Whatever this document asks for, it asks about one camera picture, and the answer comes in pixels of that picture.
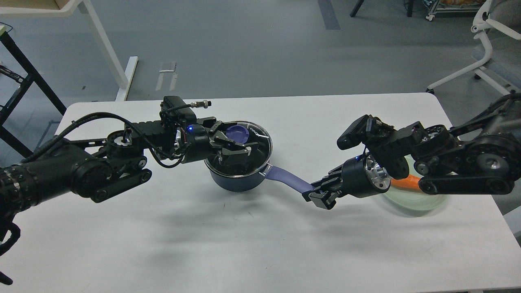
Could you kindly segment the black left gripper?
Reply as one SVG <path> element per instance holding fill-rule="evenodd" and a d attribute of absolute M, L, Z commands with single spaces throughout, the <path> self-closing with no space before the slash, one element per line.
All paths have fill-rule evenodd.
<path fill-rule="evenodd" d="M 216 150 L 220 160 L 247 160 L 251 152 L 259 147 L 258 142 L 242 144 L 224 136 L 216 136 L 219 131 L 225 133 L 227 128 L 236 126 L 238 122 L 223 122 L 216 117 L 205 117 L 198 118 L 197 123 L 198 125 L 182 128 L 182 164 L 205 160 L 212 154 L 212 148 Z"/>

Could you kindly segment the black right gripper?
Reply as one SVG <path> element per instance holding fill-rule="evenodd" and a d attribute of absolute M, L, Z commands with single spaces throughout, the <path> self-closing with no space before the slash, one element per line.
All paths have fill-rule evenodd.
<path fill-rule="evenodd" d="M 391 177 L 372 156 L 357 156 L 311 183 L 311 190 L 303 192 L 302 197 L 319 208 L 331 210 L 336 199 L 344 195 L 366 198 L 385 193 L 390 186 Z"/>

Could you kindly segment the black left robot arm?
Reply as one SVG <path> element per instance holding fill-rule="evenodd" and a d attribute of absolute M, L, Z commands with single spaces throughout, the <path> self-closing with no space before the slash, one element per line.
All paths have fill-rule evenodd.
<path fill-rule="evenodd" d="M 123 122 L 106 139 L 69 140 L 66 135 L 97 119 Z M 68 192 L 95 203 L 135 188 L 151 178 L 145 150 L 164 168 L 216 156 L 224 166 L 246 167 L 261 147 L 238 122 L 197 118 L 189 109 L 162 110 L 160 120 L 131 123 L 108 112 L 88 114 L 25 158 L 1 169 L 1 254 L 20 238 L 15 215 Z"/>

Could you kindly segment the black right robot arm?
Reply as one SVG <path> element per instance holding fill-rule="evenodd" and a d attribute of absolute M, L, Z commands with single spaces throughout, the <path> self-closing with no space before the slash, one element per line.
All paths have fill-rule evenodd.
<path fill-rule="evenodd" d="M 520 178 L 520 108 L 520 94 L 511 93 L 450 129 L 414 122 L 397 130 L 363 115 L 337 140 L 341 150 L 363 144 L 363 153 L 313 182 L 302 196 L 330 210 L 345 195 L 385 193 L 393 179 L 409 176 L 407 155 L 421 175 L 416 186 L 426 194 L 509 194 Z"/>

